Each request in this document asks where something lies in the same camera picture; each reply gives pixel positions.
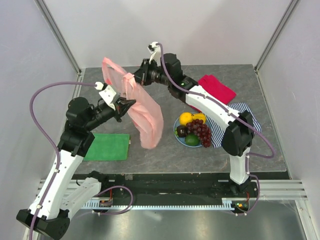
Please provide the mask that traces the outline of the pink plastic bag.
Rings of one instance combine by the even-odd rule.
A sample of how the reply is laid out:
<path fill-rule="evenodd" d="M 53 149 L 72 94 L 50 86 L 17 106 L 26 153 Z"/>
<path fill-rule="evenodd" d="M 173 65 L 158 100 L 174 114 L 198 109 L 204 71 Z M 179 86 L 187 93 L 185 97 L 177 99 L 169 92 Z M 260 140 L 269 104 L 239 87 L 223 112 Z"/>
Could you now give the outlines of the pink plastic bag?
<path fill-rule="evenodd" d="M 104 82 L 113 86 L 128 100 L 136 100 L 128 110 L 134 126 L 139 131 L 141 146 L 154 149 L 161 140 L 164 119 L 160 105 L 135 81 L 135 76 L 108 58 L 102 60 Z"/>

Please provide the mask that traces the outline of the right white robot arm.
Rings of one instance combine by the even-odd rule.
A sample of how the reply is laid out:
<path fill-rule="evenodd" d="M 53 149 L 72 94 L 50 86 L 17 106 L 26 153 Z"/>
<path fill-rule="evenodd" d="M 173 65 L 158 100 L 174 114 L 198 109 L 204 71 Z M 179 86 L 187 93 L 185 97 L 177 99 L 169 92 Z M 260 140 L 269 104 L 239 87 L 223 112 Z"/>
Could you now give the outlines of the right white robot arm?
<path fill-rule="evenodd" d="M 235 197 L 242 196 L 250 180 L 246 157 L 254 138 L 251 113 L 238 112 L 211 96 L 196 80 L 183 73 L 181 62 L 173 53 L 164 54 L 160 61 L 143 59 L 134 78 L 142 86 L 152 83 L 167 86 L 174 98 L 200 110 L 222 129 L 221 145 L 230 159 L 229 191 Z"/>

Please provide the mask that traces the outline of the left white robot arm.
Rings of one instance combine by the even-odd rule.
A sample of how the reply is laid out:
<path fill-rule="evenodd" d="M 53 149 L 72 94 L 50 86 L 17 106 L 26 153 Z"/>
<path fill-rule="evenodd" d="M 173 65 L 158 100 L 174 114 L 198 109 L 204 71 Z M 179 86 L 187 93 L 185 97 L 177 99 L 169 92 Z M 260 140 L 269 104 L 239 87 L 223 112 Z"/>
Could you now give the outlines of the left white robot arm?
<path fill-rule="evenodd" d="M 68 230 L 73 216 L 93 197 L 104 197 L 110 191 L 108 176 L 97 171 L 89 173 L 85 181 L 68 197 L 65 192 L 76 169 L 83 161 L 95 136 L 92 130 L 114 118 L 122 116 L 135 104 L 135 100 L 119 97 L 114 108 L 103 99 L 94 106 L 84 97 L 76 97 L 68 104 L 67 121 L 60 141 L 54 146 L 56 159 L 37 195 L 27 209 L 21 209 L 16 219 L 30 229 L 60 240 Z"/>

